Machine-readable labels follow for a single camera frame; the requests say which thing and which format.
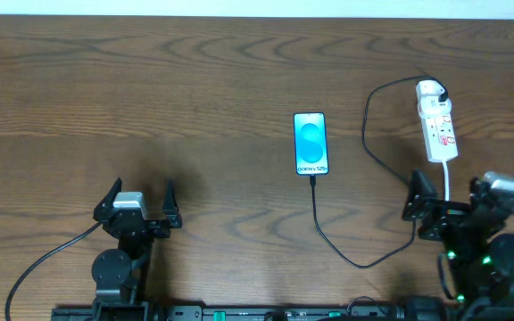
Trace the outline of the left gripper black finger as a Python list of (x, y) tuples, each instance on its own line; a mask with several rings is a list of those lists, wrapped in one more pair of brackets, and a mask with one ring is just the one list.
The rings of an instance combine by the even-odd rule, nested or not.
[(122, 180), (118, 177), (105, 197), (95, 206), (93, 219), (97, 222), (107, 222), (114, 214), (114, 201), (121, 192)]
[(182, 217), (175, 197), (174, 185), (171, 180), (169, 180), (167, 184), (162, 213), (165, 215), (170, 228), (181, 228), (183, 226)]

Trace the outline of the blue Galaxy smartphone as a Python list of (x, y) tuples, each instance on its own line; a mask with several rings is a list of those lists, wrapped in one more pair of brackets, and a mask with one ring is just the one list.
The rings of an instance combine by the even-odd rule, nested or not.
[(300, 176), (326, 175), (329, 165), (325, 114), (296, 113), (293, 123), (296, 173)]

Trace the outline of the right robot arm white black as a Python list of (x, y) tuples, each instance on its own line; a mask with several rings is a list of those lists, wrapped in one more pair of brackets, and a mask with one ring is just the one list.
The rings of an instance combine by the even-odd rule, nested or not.
[(468, 203), (442, 200), (415, 169), (402, 217), (420, 220), (420, 239), (443, 244), (459, 320), (514, 320), (514, 234), (502, 231), (514, 212), (514, 177), (488, 171), (469, 191)]

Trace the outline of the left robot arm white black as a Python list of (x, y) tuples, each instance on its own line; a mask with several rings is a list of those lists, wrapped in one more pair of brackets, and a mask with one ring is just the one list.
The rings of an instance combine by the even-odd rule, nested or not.
[(93, 219), (118, 241), (118, 247), (100, 253), (92, 265), (95, 281), (94, 320), (163, 320), (165, 311), (145, 298), (153, 242), (170, 237), (172, 228), (183, 225), (174, 194), (167, 184), (163, 218), (149, 219), (144, 195), (124, 192), (117, 179), (95, 206)]

